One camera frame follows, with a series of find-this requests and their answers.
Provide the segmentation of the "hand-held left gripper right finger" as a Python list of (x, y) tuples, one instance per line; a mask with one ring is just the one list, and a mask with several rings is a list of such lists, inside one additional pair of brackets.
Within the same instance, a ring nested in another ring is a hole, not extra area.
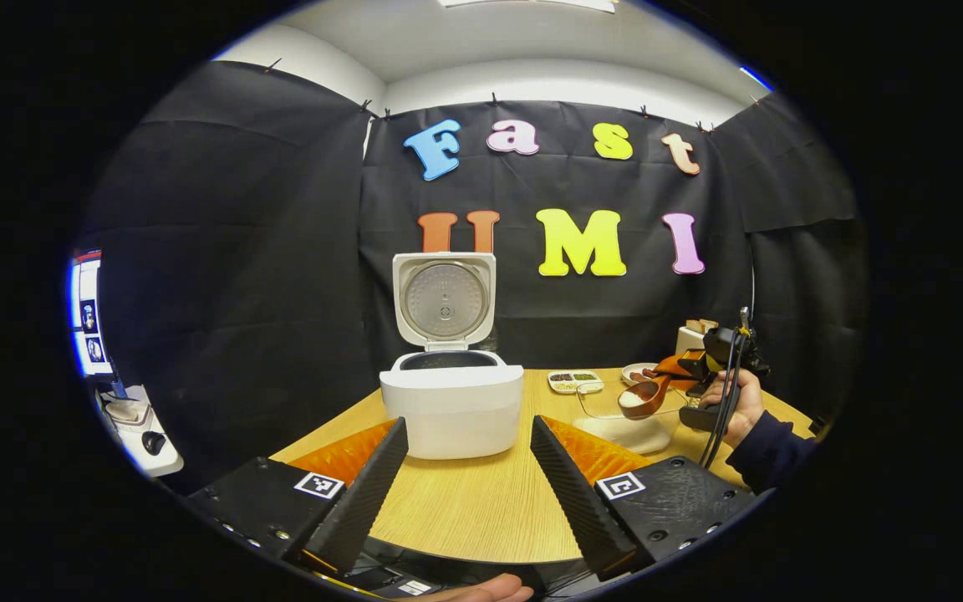
[(759, 504), (752, 492), (683, 455), (642, 464), (549, 416), (532, 419), (530, 449), (599, 580), (672, 564)]

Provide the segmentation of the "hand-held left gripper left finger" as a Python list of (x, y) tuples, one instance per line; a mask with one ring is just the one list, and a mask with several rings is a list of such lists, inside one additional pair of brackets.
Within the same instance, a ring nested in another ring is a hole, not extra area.
[(351, 570), (409, 450), (404, 418), (363, 431), (347, 472), (255, 457), (187, 497), (202, 521), (274, 561), (328, 576)]

